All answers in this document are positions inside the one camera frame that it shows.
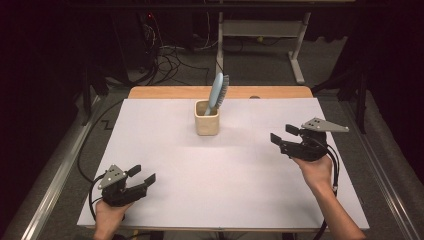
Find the white paper sheet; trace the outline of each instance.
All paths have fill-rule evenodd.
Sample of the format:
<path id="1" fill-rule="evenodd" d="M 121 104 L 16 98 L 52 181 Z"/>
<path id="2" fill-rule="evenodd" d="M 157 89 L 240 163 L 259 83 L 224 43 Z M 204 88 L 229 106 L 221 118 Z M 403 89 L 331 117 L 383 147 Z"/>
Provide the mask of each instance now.
<path id="1" fill-rule="evenodd" d="M 129 187 L 156 173 L 147 197 L 122 226 L 189 229 L 310 229 L 323 217 L 298 166 L 270 142 L 270 133 L 300 142 L 285 124 L 324 118 L 316 99 L 226 99 L 217 136 L 198 136 L 197 99 L 125 100 L 96 176 L 111 164 L 141 173 Z M 336 151 L 330 133 L 327 142 Z M 360 228 L 369 228 L 340 161 L 338 199 Z M 93 199 L 101 196 L 94 190 Z M 88 203 L 78 225 L 93 226 Z"/>

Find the table leg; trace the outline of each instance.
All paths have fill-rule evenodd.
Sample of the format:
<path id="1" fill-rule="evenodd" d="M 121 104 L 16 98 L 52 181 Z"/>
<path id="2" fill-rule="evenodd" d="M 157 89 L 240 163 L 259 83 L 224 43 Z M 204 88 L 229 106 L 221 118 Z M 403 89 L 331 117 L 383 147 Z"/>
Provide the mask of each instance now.
<path id="1" fill-rule="evenodd" d="M 300 71 L 299 62 L 297 61 L 297 56 L 299 55 L 300 47 L 302 46 L 303 38 L 305 37 L 306 29 L 308 28 L 309 18 L 311 13 L 305 13 L 303 17 L 302 26 L 299 29 L 299 34 L 297 36 L 296 47 L 293 52 L 289 52 L 289 59 L 292 65 L 293 73 L 296 78 L 296 82 L 300 85 L 305 84 L 305 79 L 303 78 L 302 72 Z"/>

